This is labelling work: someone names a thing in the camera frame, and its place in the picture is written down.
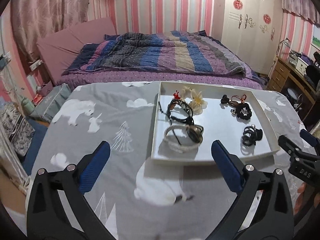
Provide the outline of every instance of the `white tray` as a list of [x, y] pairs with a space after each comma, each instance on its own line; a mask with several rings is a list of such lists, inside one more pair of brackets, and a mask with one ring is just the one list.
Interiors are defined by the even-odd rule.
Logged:
[[[202, 91], [204, 100], [208, 102], [208, 106], [203, 110], [202, 114], [193, 116], [195, 124], [204, 127], [203, 142], [197, 150], [192, 152], [178, 153], [173, 151], [168, 147], [167, 143], [163, 141], [164, 131], [170, 126], [168, 118], [160, 111], [156, 111], [152, 142], [152, 159], [166, 163], [181, 163], [183, 165], [212, 164], [214, 160], [211, 155], [211, 145], [215, 140], [220, 140], [229, 153], [237, 155], [244, 161], [272, 155], [280, 150], [277, 137], [269, 119], [251, 91], [205, 84], [161, 82], [158, 102], [160, 102], [163, 111], [167, 110], [167, 106], [173, 99], [175, 91], [182, 91], [184, 86], [195, 89], [197, 92]], [[246, 103], [249, 104], [252, 110], [251, 119], [249, 121], [239, 119], [231, 114], [231, 109], [234, 108], [228, 104], [221, 105], [220, 100], [224, 94], [226, 94], [228, 98], [231, 98], [233, 95], [242, 97], [243, 94], [246, 94]], [[172, 114], [178, 118], [186, 117], [183, 111], [173, 110]], [[257, 141], [256, 146], [247, 147], [241, 143], [241, 137], [244, 128], [252, 124], [255, 124], [258, 129], [263, 130], [263, 138], [261, 141]], [[175, 133], [182, 144], [184, 144], [184, 142], [191, 142], [181, 130], [176, 129]], [[172, 131], [168, 133], [168, 136], [170, 136], [171, 140], [176, 141]]]

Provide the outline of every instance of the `white wardrobe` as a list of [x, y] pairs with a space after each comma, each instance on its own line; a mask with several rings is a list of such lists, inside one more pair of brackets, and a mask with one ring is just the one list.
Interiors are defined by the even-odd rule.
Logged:
[[226, 0], [222, 43], [254, 71], [269, 74], [280, 42], [281, 0]]

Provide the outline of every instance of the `human hand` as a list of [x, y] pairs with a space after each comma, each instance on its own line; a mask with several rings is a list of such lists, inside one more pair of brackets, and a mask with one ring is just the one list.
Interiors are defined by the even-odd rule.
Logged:
[[[297, 198], [297, 201], [296, 201], [296, 204], [293, 208], [293, 214], [297, 214], [299, 212], [299, 210], [301, 209], [301, 206], [302, 206], [302, 202], [303, 202], [303, 193], [304, 191], [306, 190], [306, 186], [307, 184], [305, 182], [303, 182], [301, 184], [301, 186], [298, 188], [298, 193], [300, 194]], [[315, 199], [314, 199], [314, 206], [315, 208], [318, 206], [318, 204], [320, 203], [320, 193], [318, 193], [316, 196], [315, 196]]]

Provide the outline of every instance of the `wall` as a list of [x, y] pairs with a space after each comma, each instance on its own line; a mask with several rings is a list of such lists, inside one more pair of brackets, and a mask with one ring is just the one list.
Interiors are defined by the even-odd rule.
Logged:
[[89, 20], [110, 16], [117, 33], [172, 30], [215, 33], [214, 0], [90, 0]]
[[[0, 17], [0, 54], [6, 54], [7, 52], [11, 54], [11, 62], [7, 66], [7, 71], [10, 72], [13, 81], [16, 83], [18, 93], [29, 99], [33, 99], [36, 94], [36, 86], [41, 85], [43, 80], [39, 70], [31, 72], [29, 75], [25, 74], [17, 44], [13, 38], [10, 3]], [[0, 96], [3, 96], [6, 100], [11, 99], [15, 101], [14, 96], [9, 94], [5, 88], [6, 82], [4, 81], [4, 77], [8, 78], [7, 75], [4, 75], [3, 71], [0, 73]]]
[[280, 40], [288, 38], [291, 41], [291, 48], [283, 47], [280, 51], [280, 57], [287, 59], [291, 49], [308, 55], [314, 60], [313, 54], [317, 50], [311, 45], [313, 37], [313, 24], [295, 14], [284, 12]]

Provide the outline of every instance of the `framed picture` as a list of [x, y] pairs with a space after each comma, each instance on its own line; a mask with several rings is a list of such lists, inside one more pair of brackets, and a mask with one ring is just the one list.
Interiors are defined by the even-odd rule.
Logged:
[[320, 49], [320, 28], [316, 25], [313, 25], [313, 37], [311, 44], [317, 49]]

